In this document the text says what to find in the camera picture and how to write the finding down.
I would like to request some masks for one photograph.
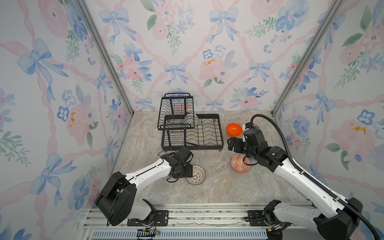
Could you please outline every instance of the ventilation grille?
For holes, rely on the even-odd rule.
[[[265,229],[159,229],[156,239],[268,239]],[[140,239],[148,233],[139,232]],[[95,229],[91,239],[137,239],[136,229]]]

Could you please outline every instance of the wire dish rack tier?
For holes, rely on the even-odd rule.
[[[161,98],[158,130],[193,129],[194,105],[189,93],[167,93]]]
[[[218,114],[197,114],[199,122],[193,129],[164,130],[161,147],[177,151],[182,146],[189,150],[222,150],[224,146]]]

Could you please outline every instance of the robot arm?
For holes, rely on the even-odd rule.
[[[162,155],[156,162],[138,171],[126,175],[115,172],[96,198],[96,206],[112,226],[127,217],[150,225],[156,209],[145,199],[135,199],[136,194],[163,177],[191,177],[192,165],[189,162],[192,158],[187,161],[191,156],[193,158],[191,151],[182,147],[178,152]]]
[[[267,119],[274,125],[286,151],[278,146],[268,146],[261,130],[253,125],[253,119],[257,116]],[[281,222],[294,223],[318,231],[326,240],[348,240],[362,220],[371,230],[375,240],[380,239],[374,227],[361,215],[361,202],[336,193],[297,164],[290,155],[284,135],[273,120],[262,114],[256,114],[251,122],[245,124],[243,134],[243,139],[235,137],[228,139],[228,150],[245,154],[245,157],[256,160],[261,166],[280,175],[305,194],[317,207],[305,209],[273,200],[264,208],[263,216],[266,223],[269,225]]]

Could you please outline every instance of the cable hose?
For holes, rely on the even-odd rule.
[[[268,120],[277,130],[277,132],[279,133],[280,135],[280,138],[281,138],[281,141],[283,142],[283,145],[284,145],[284,148],[285,148],[285,151],[287,152],[287,155],[288,155],[288,159],[289,161],[291,162],[291,164],[299,171],[299,172],[303,172],[303,169],[292,159],[292,156],[291,156],[291,153],[288,149],[288,144],[285,140],[285,137],[282,133],[282,131],[280,130],[279,126],[277,126],[277,124],[272,120],[270,119],[269,117],[263,115],[263,114],[255,114],[252,116],[251,118],[251,126],[253,126],[253,120],[255,119],[255,117],[262,117],[266,120]],[[307,172],[303,172],[303,175],[305,175],[307,178],[309,178],[312,182],[314,182],[316,185],[318,185],[321,189],[323,189],[326,193],[328,193],[331,197],[333,197],[334,199],[338,199],[338,201],[343,204],[346,208],[348,208],[351,212],[353,212],[368,228],[369,230],[372,232],[372,235],[374,237],[375,240],[380,240],[380,236],[379,234],[377,233],[376,229],[372,226],[372,224],[363,216],[361,215],[358,211],[356,211],[355,208],[351,207],[347,202],[345,202],[343,199],[340,199],[338,198],[338,196],[336,194],[334,194],[331,190],[329,190],[327,187],[325,187],[321,182],[319,182],[316,178],[312,177],[311,174],[307,173]]]

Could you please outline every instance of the floral wallpaper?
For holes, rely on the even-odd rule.
[[[359,199],[382,239],[383,7],[383,0],[346,0],[275,115],[293,157],[322,183]],[[373,237],[361,223],[351,239]]]
[[[130,116],[72,1],[3,1],[0,19],[0,239],[74,239]]]
[[[233,111],[272,110],[332,1],[86,3],[134,111],[175,89],[197,111]]]

